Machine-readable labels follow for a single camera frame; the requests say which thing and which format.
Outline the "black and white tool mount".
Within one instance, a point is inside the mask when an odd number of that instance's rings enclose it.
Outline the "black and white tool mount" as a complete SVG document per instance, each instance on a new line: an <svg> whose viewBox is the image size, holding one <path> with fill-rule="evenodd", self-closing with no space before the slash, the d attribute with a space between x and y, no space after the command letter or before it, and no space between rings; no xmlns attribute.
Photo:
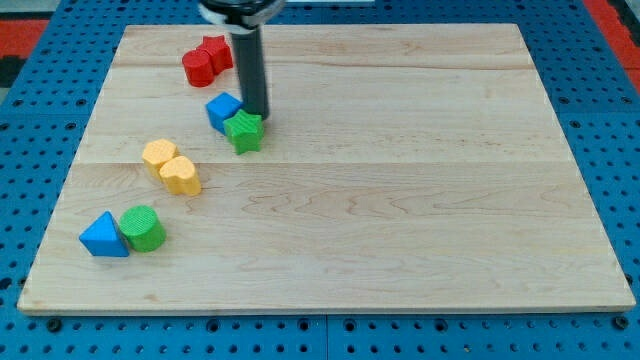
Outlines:
<svg viewBox="0 0 640 360"><path fill-rule="evenodd" d="M274 18L286 0L199 0L201 16L233 34L249 34Z"/></svg>

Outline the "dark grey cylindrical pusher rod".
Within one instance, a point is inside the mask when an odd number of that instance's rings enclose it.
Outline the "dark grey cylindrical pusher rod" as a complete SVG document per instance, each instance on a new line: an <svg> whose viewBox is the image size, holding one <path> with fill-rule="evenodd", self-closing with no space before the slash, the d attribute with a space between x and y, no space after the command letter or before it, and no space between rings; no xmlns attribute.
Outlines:
<svg viewBox="0 0 640 360"><path fill-rule="evenodd" d="M261 28L231 38L244 110L266 120L270 106Z"/></svg>

